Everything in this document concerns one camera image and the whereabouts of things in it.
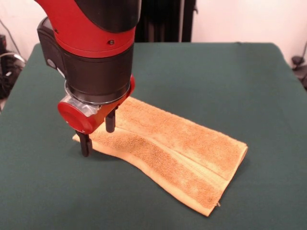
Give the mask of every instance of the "folded towel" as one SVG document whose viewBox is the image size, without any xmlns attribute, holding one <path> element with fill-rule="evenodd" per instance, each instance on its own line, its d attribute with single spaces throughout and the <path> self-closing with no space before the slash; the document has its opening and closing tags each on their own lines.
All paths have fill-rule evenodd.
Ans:
<svg viewBox="0 0 307 230">
<path fill-rule="evenodd" d="M 173 197 L 209 216 L 242 162 L 247 145 L 129 97 L 114 133 L 102 124 L 93 148 L 136 166 Z"/>
</svg>

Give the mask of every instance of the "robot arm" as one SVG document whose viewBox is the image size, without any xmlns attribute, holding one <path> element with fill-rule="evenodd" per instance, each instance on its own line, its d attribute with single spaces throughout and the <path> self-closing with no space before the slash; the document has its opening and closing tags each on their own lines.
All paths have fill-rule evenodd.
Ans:
<svg viewBox="0 0 307 230">
<path fill-rule="evenodd" d="M 80 137 L 103 122 L 115 128 L 115 110 L 134 89 L 132 58 L 141 0 L 36 0 L 47 14 L 37 32 L 48 66 L 65 78 L 58 110 Z"/>
</svg>

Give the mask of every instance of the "white wall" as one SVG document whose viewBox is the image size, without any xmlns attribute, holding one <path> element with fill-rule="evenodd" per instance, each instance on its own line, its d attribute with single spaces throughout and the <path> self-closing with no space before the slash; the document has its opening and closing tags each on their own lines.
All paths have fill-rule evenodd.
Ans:
<svg viewBox="0 0 307 230">
<path fill-rule="evenodd" d="M 11 34 L 22 54 L 29 58 L 33 46 L 39 42 L 37 26 L 46 16 L 34 0 L 0 0 L 0 18 Z M 0 24 L 0 33 L 6 35 L 8 49 L 16 51 L 11 39 Z"/>
<path fill-rule="evenodd" d="M 193 42 L 273 42 L 289 64 L 302 55 L 307 0 L 197 0 L 197 7 Z"/>
<path fill-rule="evenodd" d="M 307 0 L 197 0 L 197 6 L 193 42 L 273 42 L 291 63 L 307 40 Z M 25 58 L 39 41 L 36 28 L 45 15 L 34 0 L 0 0 L 0 18 Z"/>
</svg>

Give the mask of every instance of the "green felt surface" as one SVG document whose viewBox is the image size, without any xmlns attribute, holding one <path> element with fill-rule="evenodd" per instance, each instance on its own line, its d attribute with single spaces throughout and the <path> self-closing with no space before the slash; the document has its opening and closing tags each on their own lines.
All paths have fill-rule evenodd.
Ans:
<svg viewBox="0 0 307 230">
<path fill-rule="evenodd" d="M 0 116 L 0 230 L 307 229 L 307 95 L 272 44 L 136 44 L 134 97 L 248 144 L 209 218 L 130 164 L 83 158 L 34 48 Z"/>
</svg>

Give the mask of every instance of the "green tablecloth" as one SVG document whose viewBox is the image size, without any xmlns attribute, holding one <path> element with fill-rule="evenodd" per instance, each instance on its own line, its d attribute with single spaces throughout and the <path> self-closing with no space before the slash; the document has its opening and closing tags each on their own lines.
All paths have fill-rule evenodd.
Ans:
<svg viewBox="0 0 307 230">
<path fill-rule="evenodd" d="M 81 156 L 34 48 L 0 116 L 0 230 L 307 229 L 307 96 L 272 44 L 136 44 L 134 97 L 248 144 L 209 218 L 130 164 Z"/>
</svg>

